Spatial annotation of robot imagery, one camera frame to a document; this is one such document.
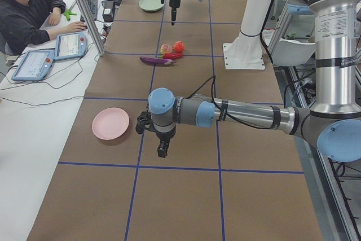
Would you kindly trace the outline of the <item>red pomegranate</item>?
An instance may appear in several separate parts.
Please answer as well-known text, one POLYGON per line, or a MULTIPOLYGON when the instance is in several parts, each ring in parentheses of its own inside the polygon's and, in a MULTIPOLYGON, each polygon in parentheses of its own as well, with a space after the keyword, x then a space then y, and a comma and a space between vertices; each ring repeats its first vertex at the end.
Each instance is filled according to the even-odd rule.
POLYGON ((182 41, 176 41, 174 44, 173 44, 173 50, 175 52, 180 52, 182 53, 184 50, 185 50, 185 44, 182 42, 182 41))

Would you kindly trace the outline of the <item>yellow pink peach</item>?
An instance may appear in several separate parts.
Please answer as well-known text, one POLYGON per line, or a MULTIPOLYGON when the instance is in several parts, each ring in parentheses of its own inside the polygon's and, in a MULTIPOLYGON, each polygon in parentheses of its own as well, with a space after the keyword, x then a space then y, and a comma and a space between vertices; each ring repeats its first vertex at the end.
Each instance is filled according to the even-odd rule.
POLYGON ((165 55, 165 54, 170 54, 173 52, 173 47, 172 45, 169 45, 169 44, 162 44, 160 46, 160 53, 162 55, 165 55))

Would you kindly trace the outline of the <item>green plate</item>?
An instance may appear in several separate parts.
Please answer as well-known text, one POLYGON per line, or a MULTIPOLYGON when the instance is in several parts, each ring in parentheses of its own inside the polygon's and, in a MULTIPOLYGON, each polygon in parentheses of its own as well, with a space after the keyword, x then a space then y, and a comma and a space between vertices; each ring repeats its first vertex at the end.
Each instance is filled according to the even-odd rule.
POLYGON ((156 12, 164 7, 161 0, 140 0, 138 5, 145 12, 156 12))

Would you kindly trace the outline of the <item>pink plate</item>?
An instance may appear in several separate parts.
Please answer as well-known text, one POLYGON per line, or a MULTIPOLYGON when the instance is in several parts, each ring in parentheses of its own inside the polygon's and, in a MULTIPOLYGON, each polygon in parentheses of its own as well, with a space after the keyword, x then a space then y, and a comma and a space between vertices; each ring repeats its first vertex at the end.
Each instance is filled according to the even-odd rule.
POLYGON ((129 115, 121 108, 107 108, 93 119, 93 134, 102 140, 113 140, 123 135, 129 126, 129 115))

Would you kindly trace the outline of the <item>purple eggplant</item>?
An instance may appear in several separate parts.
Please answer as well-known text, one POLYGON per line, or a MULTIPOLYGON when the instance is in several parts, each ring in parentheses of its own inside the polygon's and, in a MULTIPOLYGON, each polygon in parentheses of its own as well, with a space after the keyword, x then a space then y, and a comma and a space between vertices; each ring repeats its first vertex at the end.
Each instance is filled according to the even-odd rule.
POLYGON ((175 60, 171 59, 163 59, 163 58, 152 58, 148 56, 140 56, 139 59, 148 65, 156 65, 156 66, 169 66, 176 63, 175 60))

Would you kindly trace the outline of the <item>black power adapter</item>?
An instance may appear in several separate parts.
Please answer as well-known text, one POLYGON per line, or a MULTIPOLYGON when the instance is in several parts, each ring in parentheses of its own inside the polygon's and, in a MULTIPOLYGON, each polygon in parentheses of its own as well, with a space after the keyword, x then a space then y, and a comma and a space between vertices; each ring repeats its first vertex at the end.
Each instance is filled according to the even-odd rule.
POLYGON ((114 14, 115 14, 114 1, 104 1, 103 13, 102 13, 104 22, 113 22, 114 14))

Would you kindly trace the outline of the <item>black keyboard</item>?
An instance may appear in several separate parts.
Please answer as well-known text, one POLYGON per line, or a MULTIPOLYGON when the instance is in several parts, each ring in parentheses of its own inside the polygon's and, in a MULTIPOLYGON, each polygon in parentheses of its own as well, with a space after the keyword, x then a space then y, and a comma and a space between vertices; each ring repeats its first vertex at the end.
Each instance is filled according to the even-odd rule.
POLYGON ((98 17, 98 0, 86 0, 94 20, 98 17))

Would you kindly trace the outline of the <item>green toy object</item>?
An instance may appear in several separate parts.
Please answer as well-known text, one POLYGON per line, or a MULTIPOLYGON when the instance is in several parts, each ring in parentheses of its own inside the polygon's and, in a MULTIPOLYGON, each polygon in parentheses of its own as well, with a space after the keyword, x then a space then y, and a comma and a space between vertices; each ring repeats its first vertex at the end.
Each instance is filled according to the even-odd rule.
POLYGON ((71 10, 67 9, 67 10, 64 11, 63 15, 65 16, 67 21, 70 21, 71 17, 76 16, 77 14, 72 12, 71 10))

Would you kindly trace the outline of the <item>far blue teach pendant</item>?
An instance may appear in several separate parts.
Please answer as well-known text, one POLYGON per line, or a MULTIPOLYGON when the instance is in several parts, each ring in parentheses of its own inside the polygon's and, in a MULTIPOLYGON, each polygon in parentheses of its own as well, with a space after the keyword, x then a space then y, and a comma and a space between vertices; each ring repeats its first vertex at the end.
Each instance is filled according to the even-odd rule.
POLYGON ((54 60, 82 57, 87 52, 87 38, 83 32, 60 34, 56 38, 54 60))

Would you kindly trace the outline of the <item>blue teach pendant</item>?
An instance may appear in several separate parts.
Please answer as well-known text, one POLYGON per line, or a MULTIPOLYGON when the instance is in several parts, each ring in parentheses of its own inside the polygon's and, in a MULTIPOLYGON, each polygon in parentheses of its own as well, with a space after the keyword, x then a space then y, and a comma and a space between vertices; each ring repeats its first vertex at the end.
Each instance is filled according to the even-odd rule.
POLYGON ((54 60, 82 57, 87 52, 87 38, 83 32, 60 34, 56 38, 54 60))
POLYGON ((11 79, 13 81, 39 81, 51 70, 54 50, 32 50, 26 52, 11 79))

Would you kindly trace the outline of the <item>white chair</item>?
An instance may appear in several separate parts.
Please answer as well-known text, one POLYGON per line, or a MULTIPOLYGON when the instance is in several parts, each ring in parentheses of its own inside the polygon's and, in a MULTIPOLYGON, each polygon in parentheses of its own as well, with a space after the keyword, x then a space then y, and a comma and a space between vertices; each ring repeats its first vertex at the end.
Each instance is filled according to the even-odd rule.
POLYGON ((271 55, 274 65, 292 67, 305 64, 315 50, 315 43, 281 39, 271 55))

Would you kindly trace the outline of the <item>near blue teach pendant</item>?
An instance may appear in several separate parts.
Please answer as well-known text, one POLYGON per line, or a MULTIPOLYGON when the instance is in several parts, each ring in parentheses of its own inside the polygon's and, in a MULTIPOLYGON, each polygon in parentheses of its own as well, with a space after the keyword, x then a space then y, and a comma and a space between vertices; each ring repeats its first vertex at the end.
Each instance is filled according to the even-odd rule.
POLYGON ((11 79, 13 81, 39 81, 51 70, 54 50, 32 50, 26 52, 11 79))

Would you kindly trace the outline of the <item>seated person in black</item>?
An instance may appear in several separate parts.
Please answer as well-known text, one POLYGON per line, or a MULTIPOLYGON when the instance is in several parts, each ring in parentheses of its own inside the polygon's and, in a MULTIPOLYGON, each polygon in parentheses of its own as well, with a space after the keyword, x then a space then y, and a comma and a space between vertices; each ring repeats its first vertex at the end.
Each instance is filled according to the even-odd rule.
POLYGON ((66 8, 63 0, 1 0, 1 35, 10 53, 19 55, 28 45, 54 40, 60 34, 80 32, 76 21, 61 28, 41 29, 44 22, 54 27, 66 8))

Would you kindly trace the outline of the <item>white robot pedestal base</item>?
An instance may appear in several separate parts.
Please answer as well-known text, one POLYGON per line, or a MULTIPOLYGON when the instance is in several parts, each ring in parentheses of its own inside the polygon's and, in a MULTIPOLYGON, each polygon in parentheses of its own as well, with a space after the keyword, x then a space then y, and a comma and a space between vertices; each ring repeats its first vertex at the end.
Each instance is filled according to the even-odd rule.
POLYGON ((226 69, 265 69, 261 37, 271 2, 247 0, 238 37, 232 43, 223 44, 226 69))

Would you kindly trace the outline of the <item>aluminium frame post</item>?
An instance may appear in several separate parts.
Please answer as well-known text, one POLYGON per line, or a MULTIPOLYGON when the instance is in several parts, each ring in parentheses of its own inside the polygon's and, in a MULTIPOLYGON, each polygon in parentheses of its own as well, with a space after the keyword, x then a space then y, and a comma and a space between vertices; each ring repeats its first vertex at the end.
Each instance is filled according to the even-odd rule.
POLYGON ((86 26, 88 27, 88 31, 90 32, 90 36, 95 44, 95 47, 98 51, 99 56, 103 56, 105 54, 105 47, 103 42, 101 41, 101 37, 98 32, 98 28, 95 24, 95 20, 91 14, 90 8, 86 0, 75 0, 78 8, 80 9, 81 15, 85 19, 86 26))

